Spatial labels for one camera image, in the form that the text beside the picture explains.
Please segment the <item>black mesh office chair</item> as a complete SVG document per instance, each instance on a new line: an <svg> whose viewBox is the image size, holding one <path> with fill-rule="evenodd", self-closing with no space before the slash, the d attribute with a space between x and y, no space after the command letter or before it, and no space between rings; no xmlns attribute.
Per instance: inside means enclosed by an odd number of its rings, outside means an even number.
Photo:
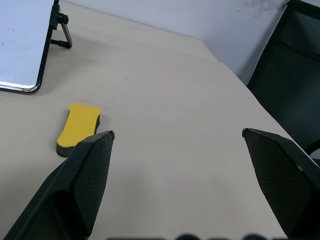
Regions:
<svg viewBox="0 0 320 240"><path fill-rule="evenodd" d="M320 164L320 5L286 1L247 87Z"/></svg>

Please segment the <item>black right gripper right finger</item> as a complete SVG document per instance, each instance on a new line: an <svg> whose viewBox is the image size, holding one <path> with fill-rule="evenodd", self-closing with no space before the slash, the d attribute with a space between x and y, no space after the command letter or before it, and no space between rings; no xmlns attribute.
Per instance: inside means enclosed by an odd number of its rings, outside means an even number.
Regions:
<svg viewBox="0 0 320 240"><path fill-rule="evenodd" d="M290 240L320 240L320 165L292 140L244 128L259 187Z"/></svg>

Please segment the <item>yellow foam whiteboard eraser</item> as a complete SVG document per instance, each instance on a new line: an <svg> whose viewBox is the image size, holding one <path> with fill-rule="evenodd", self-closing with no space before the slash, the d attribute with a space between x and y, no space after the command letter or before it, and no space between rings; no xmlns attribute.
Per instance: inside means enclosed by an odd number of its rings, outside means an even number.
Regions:
<svg viewBox="0 0 320 240"><path fill-rule="evenodd" d="M100 125L101 109L97 106L73 103L69 106L64 128L56 142L56 152L67 158L75 146L93 136Z"/></svg>

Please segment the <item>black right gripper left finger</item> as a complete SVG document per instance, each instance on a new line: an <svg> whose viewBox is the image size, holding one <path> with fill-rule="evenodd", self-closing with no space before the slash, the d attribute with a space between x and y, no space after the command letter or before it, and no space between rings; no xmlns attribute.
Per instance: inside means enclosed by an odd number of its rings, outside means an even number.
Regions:
<svg viewBox="0 0 320 240"><path fill-rule="evenodd" d="M106 189L114 139L108 130L80 141L3 240L88 240Z"/></svg>

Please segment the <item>black framed tabletop whiteboard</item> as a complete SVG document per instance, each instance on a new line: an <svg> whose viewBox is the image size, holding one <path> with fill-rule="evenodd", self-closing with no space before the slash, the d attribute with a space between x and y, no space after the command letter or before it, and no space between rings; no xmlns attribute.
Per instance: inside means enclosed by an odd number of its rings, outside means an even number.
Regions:
<svg viewBox="0 0 320 240"><path fill-rule="evenodd" d="M0 91L31 94L42 85L51 44L70 49L60 0L0 0Z"/></svg>

